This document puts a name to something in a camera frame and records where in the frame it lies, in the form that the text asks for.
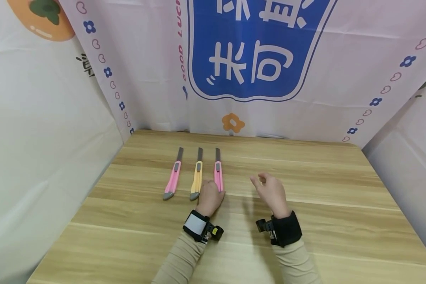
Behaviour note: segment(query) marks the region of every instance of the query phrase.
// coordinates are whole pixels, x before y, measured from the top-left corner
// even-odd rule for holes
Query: pink utility knife
[[[221,150],[216,148],[216,162],[214,163],[214,182],[218,186],[218,191],[224,190],[222,187],[222,165],[221,165]]]
[[[180,175],[180,170],[182,168],[182,156],[183,148],[180,147],[178,149],[177,160],[175,161],[174,167],[172,168],[169,182],[167,183],[166,190],[164,191],[163,200],[168,200],[175,194],[175,190],[177,189],[178,176]]]

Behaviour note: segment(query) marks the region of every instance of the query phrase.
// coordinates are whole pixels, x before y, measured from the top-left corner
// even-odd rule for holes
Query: right hand
[[[249,179],[255,186],[260,198],[270,207],[277,219],[290,216],[292,210],[287,206],[286,191],[281,181],[269,173],[258,174]]]
[[[218,191],[218,186],[213,180],[203,180],[196,211],[201,215],[211,217],[221,205],[225,195],[225,191]]]

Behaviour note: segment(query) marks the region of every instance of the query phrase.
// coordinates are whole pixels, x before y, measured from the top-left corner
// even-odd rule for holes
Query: box cutter
[[[218,186],[218,191],[224,191],[222,187],[222,164],[221,164],[221,150],[216,148],[216,162],[214,163],[214,182]]]
[[[180,147],[178,149],[177,160],[175,161],[174,167],[172,168],[169,182],[167,183],[166,190],[164,191],[163,200],[168,200],[175,194],[175,190],[177,189],[178,176],[180,175],[180,170],[182,168],[182,156],[183,148]]]
[[[200,194],[200,188],[202,186],[202,168],[204,166],[202,162],[202,155],[204,150],[199,148],[197,152],[197,162],[194,169],[194,180],[192,181],[191,194],[189,195],[190,200],[196,200]]]

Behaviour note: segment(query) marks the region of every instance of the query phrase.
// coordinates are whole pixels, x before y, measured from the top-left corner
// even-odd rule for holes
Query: wrist-mounted camera
[[[276,219],[274,215],[271,220],[260,219],[256,222],[259,233],[269,232],[272,245],[282,248],[291,243],[297,242],[302,237],[300,224],[295,212],[292,211],[289,217]]]
[[[219,241],[224,230],[210,223],[210,218],[196,210],[191,211],[183,225],[183,230],[196,242],[207,243],[210,238]]]

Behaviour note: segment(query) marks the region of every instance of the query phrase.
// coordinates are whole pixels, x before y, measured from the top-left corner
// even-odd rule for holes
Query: yellow utility knife
[[[204,154],[204,150],[199,148],[197,152],[197,162],[196,168],[194,169],[194,180],[192,181],[191,186],[191,194],[189,195],[190,200],[196,200],[200,194],[200,188],[202,186],[202,155]]]

